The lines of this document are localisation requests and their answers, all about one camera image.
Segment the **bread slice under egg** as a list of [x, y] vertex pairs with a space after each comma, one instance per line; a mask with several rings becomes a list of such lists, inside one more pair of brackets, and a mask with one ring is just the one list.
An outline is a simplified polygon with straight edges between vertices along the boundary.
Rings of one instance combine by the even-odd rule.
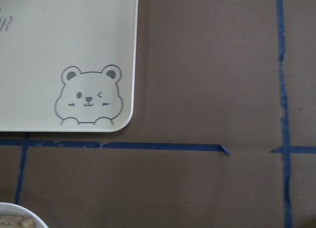
[[35, 228], [35, 220], [27, 216], [18, 215], [0, 215], [0, 227], [1, 228]]

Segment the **white round plate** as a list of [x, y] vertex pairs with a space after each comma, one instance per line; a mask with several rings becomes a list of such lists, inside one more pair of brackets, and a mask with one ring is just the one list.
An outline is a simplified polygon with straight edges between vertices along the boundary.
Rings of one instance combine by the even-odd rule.
[[38, 215], [28, 210], [27, 208], [13, 203], [1, 202], [0, 214], [31, 217], [35, 220], [36, 228], [48, 228], [48, 225]]

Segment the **horizontal blue tape upper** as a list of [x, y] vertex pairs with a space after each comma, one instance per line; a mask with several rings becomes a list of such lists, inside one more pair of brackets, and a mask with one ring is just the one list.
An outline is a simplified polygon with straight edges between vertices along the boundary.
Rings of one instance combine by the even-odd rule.
[[180, 143], [135, 143], [135, 142], [90, 142], [90, 141], [49, 141], [49, 140], [9, 140], [1, 139], [2, 146], [31, 146], [57, 148], [97, 148], [97, 149], [134, 149], [134, 150], [170, 150], [223, 152], [229, 156], [231, 152], [218, 144], [180, 144]]

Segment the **vertical blue tape right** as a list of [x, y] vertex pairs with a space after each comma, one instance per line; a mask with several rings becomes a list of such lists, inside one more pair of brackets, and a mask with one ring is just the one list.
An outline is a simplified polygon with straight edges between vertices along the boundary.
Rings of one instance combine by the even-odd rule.
[[309, 146], [293, 146], [290, 138], [290, 123], [289, 123], [289, 107], [288, 93], [285, 82], [284, 60], [286, 55], [285, 42], [285, 21], [284, 21], [284, 2], [276, 0], [276, 30], [277, 30], [277, 59], [278, 59], [278, 74], [279, 74], [279, 92], [280, 92], [280, 107], [282, 109], [281, 122], [281, 139], [280, 147], [272, 150], [273, 153], [282, 155], [283, 164], [283, 209], [284, 209], [284, 227], [293, 227], [293, 208], [291, 201], [291, 155], [292, 154], [315, 154], [316, 148]]

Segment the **cream bear serving tray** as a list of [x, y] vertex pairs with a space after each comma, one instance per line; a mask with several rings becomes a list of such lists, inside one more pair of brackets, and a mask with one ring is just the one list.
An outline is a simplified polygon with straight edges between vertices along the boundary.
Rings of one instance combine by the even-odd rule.
[[0, 0], [2, 132], [116, 132], [133, 115], [138, 0]]

